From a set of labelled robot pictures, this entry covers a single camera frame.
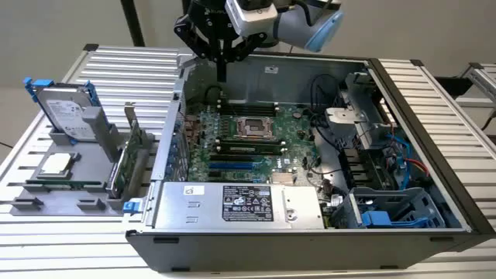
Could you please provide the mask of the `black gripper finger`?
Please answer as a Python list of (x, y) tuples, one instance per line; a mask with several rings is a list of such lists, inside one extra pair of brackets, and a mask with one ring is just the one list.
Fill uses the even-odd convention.
[(221, 49), (219, 40), (208, 39), (196, 28), (189, 16), (177, 18), (173, 31), (193, 53), (216, 64), (216, 77), (221, 81)]
[(261, 45), (267, 37), (267, 33), (252, 34), (236, 46), (232, 46), (232, 40), (223, 40), (221, 81), (227, 81), (227, 64), (243, 61)]

